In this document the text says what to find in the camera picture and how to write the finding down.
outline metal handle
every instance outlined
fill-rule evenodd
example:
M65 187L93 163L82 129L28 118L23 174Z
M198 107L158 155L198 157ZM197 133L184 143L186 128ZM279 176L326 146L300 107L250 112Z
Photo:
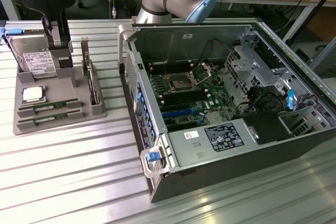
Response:
M151 152L160 152L159 146L155 146L155 147L153 147L151 149L148 149L148 150L143 150L140 154L140 160L141 160L141 163L142 163L142 167L143 167L145 176L147 178L155 178L155 177L159 176L160 174L169 172L168 164L166 164L166 166L164 168L159 169L159 170L151 171L149 169L146 156L147 156L147 154L149 154Z

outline green circuit board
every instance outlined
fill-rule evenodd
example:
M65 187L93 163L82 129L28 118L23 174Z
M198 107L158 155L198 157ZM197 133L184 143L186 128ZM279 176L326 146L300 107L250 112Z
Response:
M207 94L211 95L204 100L188 102L188 108L193 110L192 114L164 117L168 130L172 129L170 131L174 131L175 128L180 130L184 125L188 128L189 126L205 126L229 121L237 112L232 98L225 90L223 81L215 70L211 70L211 76L209 77L206 71L198 68L194 72L194 79L197 82L202 82L195 85L187 72L150 76L150 82L157 100L165 94L188 93L189 91L203 91L205 89L208 90ZM158 101L158 104L162 109L162 114L181 111L171 109L163 112L165 105L161 104L160 101Z

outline motherboard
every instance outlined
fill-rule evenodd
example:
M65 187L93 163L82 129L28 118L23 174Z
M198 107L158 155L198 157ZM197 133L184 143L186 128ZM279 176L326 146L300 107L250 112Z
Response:
M170 132L229 121L236 114L234 98L217 72L215 67L199 63L188 72L149 74Z

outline blue pcie slot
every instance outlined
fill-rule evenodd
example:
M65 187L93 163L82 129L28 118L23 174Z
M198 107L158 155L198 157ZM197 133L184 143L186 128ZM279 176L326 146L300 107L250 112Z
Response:
M196 108L191 108L189 110L181 110L181 111L175 111L175 112L169 112L169 113L162 113L163 118L174 118L176 116L181 115L191 115L194 113Z

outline aluminum extrusion table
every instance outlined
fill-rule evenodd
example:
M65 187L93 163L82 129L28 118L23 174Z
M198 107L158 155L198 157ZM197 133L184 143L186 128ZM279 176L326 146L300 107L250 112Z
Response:
M75 64L80 38L90 39L108 116L33 134L12 133L16 61L1 44L0 223L335 222L336 141L300 159L151 204L117 71L118 24L69 22ZM18 27L42 25L6 25Z

